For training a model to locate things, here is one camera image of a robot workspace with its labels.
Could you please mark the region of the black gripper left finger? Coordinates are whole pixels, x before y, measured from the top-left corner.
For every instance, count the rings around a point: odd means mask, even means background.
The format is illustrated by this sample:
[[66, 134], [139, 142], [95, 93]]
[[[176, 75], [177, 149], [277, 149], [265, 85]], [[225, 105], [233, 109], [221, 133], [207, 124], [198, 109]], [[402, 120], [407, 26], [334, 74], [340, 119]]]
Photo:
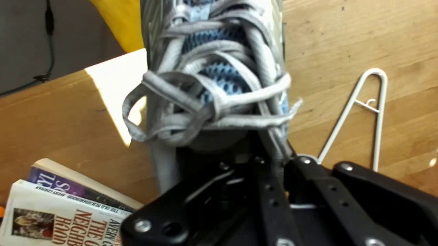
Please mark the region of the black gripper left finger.
[[289, 205], [272, 165], [209, 165], [131, 215], [124, 246], [293, 246]]

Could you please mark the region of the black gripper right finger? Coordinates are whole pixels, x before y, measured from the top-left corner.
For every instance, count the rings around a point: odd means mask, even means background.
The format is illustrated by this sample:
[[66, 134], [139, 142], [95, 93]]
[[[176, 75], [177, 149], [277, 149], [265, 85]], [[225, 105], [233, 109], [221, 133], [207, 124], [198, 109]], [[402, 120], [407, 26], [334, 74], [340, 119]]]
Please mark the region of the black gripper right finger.
[[295, 157], [285, 189], [304, 246], [438, 246], [438, 198], [359, 164]]

